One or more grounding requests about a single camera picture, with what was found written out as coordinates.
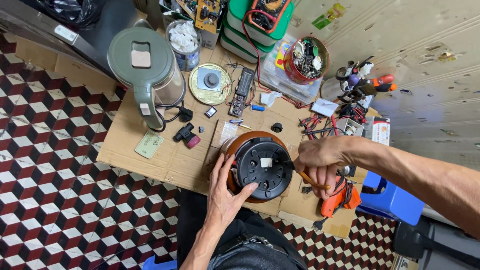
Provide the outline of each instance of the black plastic bag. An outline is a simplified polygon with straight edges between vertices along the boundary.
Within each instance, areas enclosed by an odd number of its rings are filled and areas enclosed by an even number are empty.
[[[95,27],[107,0],[37,0],[50,16],[78,30]]]

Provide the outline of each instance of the kettle lid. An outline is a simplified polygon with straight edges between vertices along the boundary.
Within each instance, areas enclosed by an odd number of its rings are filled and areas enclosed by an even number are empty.
[[[147,66],[132,64],[132,51],[149,52]],[[147,27],[132,27],[120,31],[110,43],[107,55],[112,72],[131,85],[155,85],[168,77],[175,63],[172,49],[157,32]]]

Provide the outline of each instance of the jeans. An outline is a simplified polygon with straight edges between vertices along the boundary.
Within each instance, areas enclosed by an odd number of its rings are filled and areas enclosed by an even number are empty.
[[[207,196],[182,189],[177,222],[177,262],[178,269],[190,252],[197,232],[204,225],[207,214]],[[220,237],[216,249],[241,234],[262,236],[270,243],[284,248],[290,257],[303,263],[304,260],[296,248],[274,226],[267,223],[251,210],[242,207],[235,219]]]

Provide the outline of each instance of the green plastic container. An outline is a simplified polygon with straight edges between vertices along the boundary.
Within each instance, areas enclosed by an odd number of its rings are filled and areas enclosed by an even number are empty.
[[[240,47],[247,50],[247,52],[249,52],[250,54],[257,55],[257,52],[255,51],[255,48],[250,44],[250,42],[248,42],[247,37],[243,33],[240,33],[235,28],[231,27],[228,24],[228,20],[225,20],[223,22],[223,26],[225,27],[224,28],[225,35],[231,41],[235,42],[237,45],[239,45]],[[255,45],[255,47],[257,47],[258,53],[260,54],[260,57],[263,57],[263,56],[267,55],[275,47],[275,44],[273,44],[271,46],[265,46],[261,43],[258,43],[255,40],[252,40],[252,42]]]
[[[230,0],[228,2],[227,13],[227,20],[230,26],[243,33],[241,21],[243,20],[245,13],[252,8],[252,5],[253,0]],[[290,2],[287,8],[285,8],[280,21],[278,21],[275,31],[270,34],[267,34],[264,30],[252,25],[248,22],[248,18],[246,18],[245,29],[247,30],[248,35],[251,39],[258,41],[265,46],[274,45],[278,40],[281,40],[287,32],[294,8],[295,6]]]
[[[233,42],[225,35],[224,29],[222,29],[222,32],[220,34],[220,44],[222,44],[222,47],[224,47],[225,49],[235,53],[236,55],[242,57],[250,63],[258,62],[257,54],[253,55],[247,52],[247,50],[245,50],[244,48],[240,47],[237,43]],[[261,57],[260,60],[265,59],[265,57],[267,56],[265,55]]]

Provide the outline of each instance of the hand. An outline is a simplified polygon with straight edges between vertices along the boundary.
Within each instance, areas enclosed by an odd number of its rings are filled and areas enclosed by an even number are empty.
[[[222,166],[224,160],[224,154],[220,154],[210,174],[210,194],[207,198],[207,216],[205,218],[207,226],[217,227],[222,232],[233,221],[243,202],[258,187],[258,183],[250,183],[244,186],[240,193],[232,196],[227,190],[227,178],[235,155],[229,157]]]
[[[299,156],[294,161],[295,170],[298,173],[305,170],[305,173],[315,182],[330,185],[328,190],[312,186],[312,191],[317,197],[327,200],[335,189],[337,167],[352,163],[344,154],[351,138],[350,136],[328,136],[300,143]]]

